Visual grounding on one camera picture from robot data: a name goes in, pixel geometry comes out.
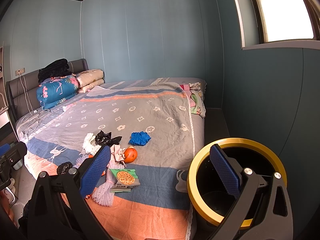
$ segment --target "crumpled blue plastic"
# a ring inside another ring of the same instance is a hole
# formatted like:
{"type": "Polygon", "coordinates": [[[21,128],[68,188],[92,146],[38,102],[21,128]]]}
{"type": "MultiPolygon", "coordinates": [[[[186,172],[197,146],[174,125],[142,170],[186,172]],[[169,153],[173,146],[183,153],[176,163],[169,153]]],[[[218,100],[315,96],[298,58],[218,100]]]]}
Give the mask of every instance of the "crumpled blue plastic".
{"type": "Polygon", "coordinates": [[[151,137],[146,132],[133,132],[129,143],[132,145],[144,146],[150,139],[151,137]]]}

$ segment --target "yellow ring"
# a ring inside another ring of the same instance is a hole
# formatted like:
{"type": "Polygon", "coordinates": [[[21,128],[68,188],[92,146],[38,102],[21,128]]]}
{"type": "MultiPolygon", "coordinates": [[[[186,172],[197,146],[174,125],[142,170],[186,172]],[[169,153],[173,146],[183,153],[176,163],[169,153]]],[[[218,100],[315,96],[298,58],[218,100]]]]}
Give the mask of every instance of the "yellow ring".
{"type": "MultiPolygon", "coordinates": [[[[287,186],[287,174],[285,172],[284,166],[278,156],[271,151],[266,146],[243,138],[226,138],[214,141],[206,146],[204,146],[195,156],[193,159],[189,172],[188,172],[188,179],[187,179],[187,188],[188,194],[191,199],[193,206],[195,207],[196,211],[208,222],[211,224],[218,226],[221,221],[223,220],[223,216],[217,214],[213,211],[207,204],[203,201],[200,193],[198,191],[198,187],[196,184],[196,174],[198,172],[199,166],[203,162],[203,160],[209,155],[210,148],[213,144],[218,144],[221,148],[227,147],[244,147],[247,149],[251,149],[263,155],[273,166],[276,172],[279,172],[284,180],[284,184],[287,186]]],[[[252,219],[244,220],[240,229],[246,229],[250,226],[252,219]]]]}

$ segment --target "silver bolt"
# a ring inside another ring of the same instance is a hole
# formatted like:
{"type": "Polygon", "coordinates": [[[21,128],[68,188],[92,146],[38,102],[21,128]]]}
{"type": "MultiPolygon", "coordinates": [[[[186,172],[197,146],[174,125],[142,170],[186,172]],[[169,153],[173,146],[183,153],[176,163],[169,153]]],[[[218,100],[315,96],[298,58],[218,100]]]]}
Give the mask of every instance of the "silver bolt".
{"type": "Polygon", "coordinates": [[[280,174],[279,172],[276,172],[276,173],[275,173],[275,177],[276,177],[277,179],[281,179],[281,174],[280,174]]]}
{"type": "Polygon", "coordinates": [[[45,171],[41,171],[41,172],[39,173],[39,177],[40,177],[40,178],[44,178],[45,175],[46,175],[46,172],[45,172],[45,171]]]}
{"type": "Polygon", "coordinates": [[[68,172],[69,172],[69,174],[73,175],[73,174],[76,174],[77,169],[76,168],[71,168],[68,172]]]}
{"type": "Polygon", "coordinates": [[[250,168],[245,168],[244,169],[244,172],[248,175],[251,175],[252,174],[252,170],[250,168]]]}

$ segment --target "gray headboard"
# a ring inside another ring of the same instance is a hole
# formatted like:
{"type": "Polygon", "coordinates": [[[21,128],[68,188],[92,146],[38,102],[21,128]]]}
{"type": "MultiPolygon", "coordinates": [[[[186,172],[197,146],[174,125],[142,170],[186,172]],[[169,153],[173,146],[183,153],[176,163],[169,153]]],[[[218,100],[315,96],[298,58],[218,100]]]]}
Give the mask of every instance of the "gray headboard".
{"type": "MultiPolygon", "coordinates": [[[[68,62],[68,65],[70,67],[69,70],[74,74],[88,70],[87,61],[84,58],[70,61],[68,62]]],[[[27,89],[25,87],[25,90],[28,93],[27,96],[29,96],[33,110],[40,107],[40,104],[36,96],[36,91],[39,87],[38,73],[39,70],[35,70],[33,72],[21,76],[23,85],[27,87],[27,89]]],[[[11,109],[11,117],[14,119],[12,121],[17,122],[19,118],[29,113],[24,90],[19,77],[6,83],[6,93],[11,109]]]]}

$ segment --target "blue textured pad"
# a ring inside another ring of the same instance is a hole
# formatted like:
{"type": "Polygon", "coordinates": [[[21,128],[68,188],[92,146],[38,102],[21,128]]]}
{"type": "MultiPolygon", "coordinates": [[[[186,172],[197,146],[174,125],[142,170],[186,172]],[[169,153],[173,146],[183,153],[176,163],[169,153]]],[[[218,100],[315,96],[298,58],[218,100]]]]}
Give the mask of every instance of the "blue textured pad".
{"type": "Polygon", "coordinates": [[[109,146],[105,146],[100,153],[96,153],[98,156],[94,156],[94,160],[81,178],[80,183],[80,195],[82,198],[91,194],[97,185],[101,174],[106,170],[107,165],[111,158],[111,150],[109,146]]]}
{"type": "Polygon", "coordinates": [[[240,179],[223,153],[215,145],[210,148],[210,161],[216,169],[229,195],[237,198],[240,195],[240,179]]]}

